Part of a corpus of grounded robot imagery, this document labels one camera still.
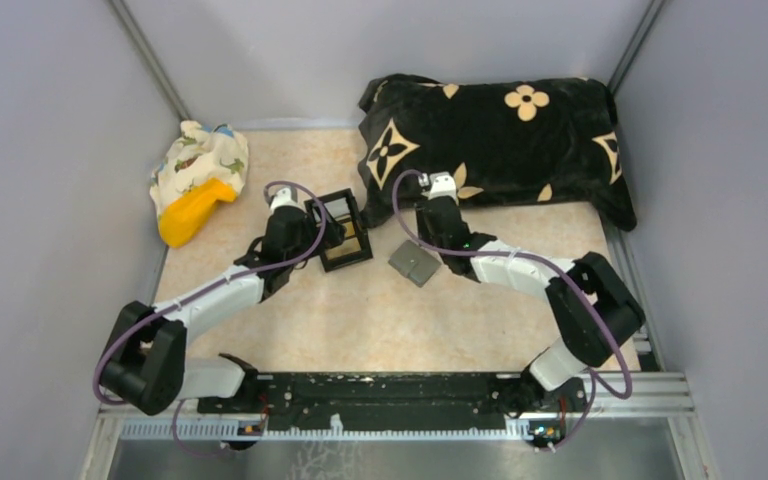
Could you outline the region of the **grey card holder wallet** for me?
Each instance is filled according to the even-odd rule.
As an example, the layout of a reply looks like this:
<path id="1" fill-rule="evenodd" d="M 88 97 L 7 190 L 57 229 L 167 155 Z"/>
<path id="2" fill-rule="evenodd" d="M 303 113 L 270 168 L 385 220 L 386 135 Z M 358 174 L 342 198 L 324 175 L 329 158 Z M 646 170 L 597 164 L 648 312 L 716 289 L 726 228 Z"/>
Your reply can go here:
<path id="1" fill-rule="evenodd" d="M 390 255 L 388 264 L 419 288 L 424 287 L 442 265 L 440 260 L 411 240 L 405 240 Z"/>

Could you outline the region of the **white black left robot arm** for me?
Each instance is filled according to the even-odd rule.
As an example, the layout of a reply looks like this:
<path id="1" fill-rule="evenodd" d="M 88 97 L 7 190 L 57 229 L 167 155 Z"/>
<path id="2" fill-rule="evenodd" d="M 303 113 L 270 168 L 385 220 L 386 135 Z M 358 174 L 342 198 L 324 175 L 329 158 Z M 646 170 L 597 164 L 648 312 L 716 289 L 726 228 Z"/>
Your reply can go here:
<path id="1" fill-rule="evenodd" d="M 108 405 L 131 405 L 157 415 L 176 401 L 220 398 L 237 414 L 252 411 L 260 388 L 255 368 L 230 355 L 189 358 L 188 347 L 237 313 L 272 297 L 296 265 L 343 242 L 345 227 L 331 215 L 276 208 L 264 235 L 218 277 L 155 305 L 133 301 L 118 315 L 94 372 Z"/>

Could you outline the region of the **black compartment tray box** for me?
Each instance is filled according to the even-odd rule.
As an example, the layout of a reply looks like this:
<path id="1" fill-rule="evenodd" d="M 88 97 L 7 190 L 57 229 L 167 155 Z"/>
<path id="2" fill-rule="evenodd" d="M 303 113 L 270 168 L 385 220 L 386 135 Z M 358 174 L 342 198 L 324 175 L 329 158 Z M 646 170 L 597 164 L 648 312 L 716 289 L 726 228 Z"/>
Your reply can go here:
<path id="1" fill-rule="evenodd" d="M 320 196 L 326 209 L 326 231 L 317 254 L 325 272 L 371 260 L 373 252 L 360 210 L 350 188 Z"/>

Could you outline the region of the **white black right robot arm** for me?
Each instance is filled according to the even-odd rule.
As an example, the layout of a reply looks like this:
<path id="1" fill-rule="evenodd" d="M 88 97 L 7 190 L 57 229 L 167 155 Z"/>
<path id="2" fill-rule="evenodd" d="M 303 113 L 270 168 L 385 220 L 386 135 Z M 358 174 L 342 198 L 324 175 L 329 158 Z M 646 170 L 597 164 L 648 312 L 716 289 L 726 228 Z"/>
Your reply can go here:
<path id="1" fill-rule="evenodd" d="M 642 307 L 601 254 L 550 260 L 519 250 L 494 235 L 471 231 L 449 197 L 421 202 L 416 222 L 420 240 L 452 273 L 549 305 L 559 337 L 522 371 L 514 393 L 520 410 L 550 411 L 565 383 L 602 366 L 645 323 Z"/>

